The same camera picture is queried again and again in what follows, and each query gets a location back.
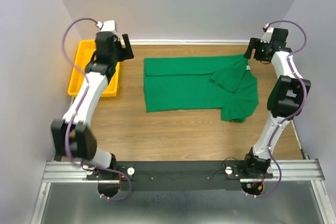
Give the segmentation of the yellow plastic tray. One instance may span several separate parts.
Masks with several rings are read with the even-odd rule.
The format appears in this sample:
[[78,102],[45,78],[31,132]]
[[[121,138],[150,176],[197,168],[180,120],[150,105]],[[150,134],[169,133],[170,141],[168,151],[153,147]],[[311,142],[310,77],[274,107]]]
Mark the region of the yellow plastic tray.
[[[95,49],[96,44],[93,39],[81,40],[77,48],[75,56],[75,64],[82,70],[84,70],[85,66],[89,63]],[[120,63],[118,62],[115,67],[115,74],[113,75],[108,87],[103,91],[101,95],[102,98],[110,98],[117,96],[119,70],[120,70]],[[68,86],[68,95],[72,97],[77,96],[82,86],[83,79],[84,79],[83,75],[76,68],[73,68]]]

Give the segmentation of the green t shirt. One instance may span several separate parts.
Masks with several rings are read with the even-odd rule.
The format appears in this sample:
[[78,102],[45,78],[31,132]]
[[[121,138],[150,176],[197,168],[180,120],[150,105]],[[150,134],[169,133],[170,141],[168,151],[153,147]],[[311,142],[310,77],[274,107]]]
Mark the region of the green t shirt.
[[143,88],[147,112],[219,109],[221,120],[244,122],[259,104],[243,55],[145,58]]

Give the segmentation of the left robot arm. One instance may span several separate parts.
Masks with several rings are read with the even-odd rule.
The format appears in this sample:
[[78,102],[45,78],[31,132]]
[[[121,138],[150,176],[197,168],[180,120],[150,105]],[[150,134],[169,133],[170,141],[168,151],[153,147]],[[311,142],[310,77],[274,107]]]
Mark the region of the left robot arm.
[[80,158],[98,169],[104,179],[112,179],[117,169],[114,154],[98,148],[97,140],[91,131],[91,119],[99,99],[108,87],[117,64],[133,59],[128,34],[119,37],[112,31],[96,34],[95,50],[84,69],[83,83],[73,104],[61,119],[51,123],[51,133],[56,154],[66,156],[70,161]]

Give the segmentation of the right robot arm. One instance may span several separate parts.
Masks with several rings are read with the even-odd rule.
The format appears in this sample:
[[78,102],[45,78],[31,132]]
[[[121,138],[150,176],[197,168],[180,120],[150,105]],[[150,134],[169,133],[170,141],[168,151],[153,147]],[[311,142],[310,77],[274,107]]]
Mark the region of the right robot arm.
[[311,87],[297,70],[293,51],[286,46],[288,30],[267,24],[263,31],[262,38],[250,39],[244,57],[272,64],[278,79],[267,101],[265,127],[241,165],[249,178],[269,171],[275,146],[289,122],[301,113]]

